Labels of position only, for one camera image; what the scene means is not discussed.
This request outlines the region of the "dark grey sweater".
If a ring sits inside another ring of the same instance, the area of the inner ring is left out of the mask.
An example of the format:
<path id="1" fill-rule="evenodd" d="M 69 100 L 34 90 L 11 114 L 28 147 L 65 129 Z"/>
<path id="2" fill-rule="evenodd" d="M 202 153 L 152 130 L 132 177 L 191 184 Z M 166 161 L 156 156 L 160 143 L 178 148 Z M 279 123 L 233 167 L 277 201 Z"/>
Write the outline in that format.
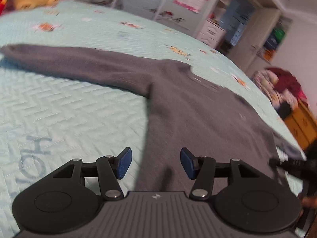
<path id="1" fill-rule="evenodd" d="M 149 101 L 145 153 L 135 188 L 189 191 L 180 150 L 218 162 L 239 158 L 269 177 L 277 150 L 301 159 L 241 96 L 192 73 L 190 65 L 85 47 L 7 45 L 1 53 L 26 70 L 122 88 Z"/>

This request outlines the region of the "yellow wooden desk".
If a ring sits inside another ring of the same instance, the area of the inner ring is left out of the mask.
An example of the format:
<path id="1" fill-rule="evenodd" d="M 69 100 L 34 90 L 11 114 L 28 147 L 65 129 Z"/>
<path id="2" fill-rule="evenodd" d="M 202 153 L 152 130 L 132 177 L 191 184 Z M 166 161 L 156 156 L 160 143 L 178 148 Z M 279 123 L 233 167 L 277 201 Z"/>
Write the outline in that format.
<path id="1" fill-rule="evenodd" d="M 298 101 L 298 107 L 284 119 L 284 123 L 303 151 L 316 141 L 316 119 L 303 102 Z"/>

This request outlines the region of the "teal quilted bee bedspread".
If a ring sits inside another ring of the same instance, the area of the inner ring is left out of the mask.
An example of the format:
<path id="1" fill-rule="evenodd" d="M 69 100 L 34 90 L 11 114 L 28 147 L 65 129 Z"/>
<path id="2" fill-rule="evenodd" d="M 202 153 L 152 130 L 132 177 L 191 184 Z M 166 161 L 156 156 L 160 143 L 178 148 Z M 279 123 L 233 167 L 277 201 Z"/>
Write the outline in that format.
<path id="1" fill-rule="evenodd" d="M 202 42 L 119 10 L 67 0 L 1 16 L 1 45 L 78 46 L 188 63 L 202 78 L 244 97 L 289 143 L 297 142 L 270 101 L 228 58 Z M 19 228 L 12 202 L 73 158 L 93 162 L 125 147 L 133 161 L 123 191 L 134 189 L 147 131 L 146 99 L 91 83 L 20 70 L 1 60 L 1 237 Z"/>

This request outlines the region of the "dark red jacket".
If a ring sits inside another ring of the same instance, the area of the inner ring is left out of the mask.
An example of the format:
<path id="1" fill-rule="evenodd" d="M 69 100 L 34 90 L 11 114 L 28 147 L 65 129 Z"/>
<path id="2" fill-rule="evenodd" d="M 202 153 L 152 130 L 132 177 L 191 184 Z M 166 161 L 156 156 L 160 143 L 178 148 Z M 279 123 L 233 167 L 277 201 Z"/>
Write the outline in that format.
<path id="1" fill-rule="evenodd" d="M 278 77 L 278 81 L 274 84 L 274 89 L 276 91 L 282 93 L 287 89 L 297 99 L 307 99 L 300 83 L 289 71 L 278 67 L 268 67 L 266 70 L 273 72 Z"/>

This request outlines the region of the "rolled floral quilt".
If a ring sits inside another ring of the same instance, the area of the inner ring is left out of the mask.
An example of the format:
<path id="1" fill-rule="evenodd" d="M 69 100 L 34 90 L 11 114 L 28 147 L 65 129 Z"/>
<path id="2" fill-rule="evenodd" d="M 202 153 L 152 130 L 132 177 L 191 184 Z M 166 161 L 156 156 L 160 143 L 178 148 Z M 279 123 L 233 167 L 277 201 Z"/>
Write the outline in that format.
<path id="1" fill-rule="evenodd" d="M 269 70 L 255 71 L 251 80 L 268 97 L 274 109 L 278 110 L 282 103 L 290 106 L 291 110 L 298 107 L 298 100 L 288 89 L 277 91 L 275 85 L 278 83 L 278 76 Z"/>

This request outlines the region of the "white room door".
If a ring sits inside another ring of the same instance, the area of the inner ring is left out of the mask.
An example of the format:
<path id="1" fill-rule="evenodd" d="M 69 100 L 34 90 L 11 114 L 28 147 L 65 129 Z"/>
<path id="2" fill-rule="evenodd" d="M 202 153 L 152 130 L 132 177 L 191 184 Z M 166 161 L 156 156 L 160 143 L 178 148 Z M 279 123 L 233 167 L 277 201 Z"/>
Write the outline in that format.
<path id="1" fill-rule="evenodd" d="M 257 9 L 251 15 L 240 39 L 227 55 L 244 73 L 263 47 L 280 16 L 281 11 L 273 8 Z"/>

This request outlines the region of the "white drawer cabinet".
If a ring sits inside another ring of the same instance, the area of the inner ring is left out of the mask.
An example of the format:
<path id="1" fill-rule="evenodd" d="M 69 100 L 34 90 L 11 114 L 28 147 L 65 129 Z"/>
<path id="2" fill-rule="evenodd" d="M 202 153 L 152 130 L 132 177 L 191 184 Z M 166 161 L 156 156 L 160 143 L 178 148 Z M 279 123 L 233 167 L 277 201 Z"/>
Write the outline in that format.
<path id="1" fill-rule="evenodd" d="M 216 49 L 225 34 L 226 31 L 224 29 L 219 27 L 217 24 L 206 20 L 197 35 L 197 39 L 210 46 L 210 48 Z"/>

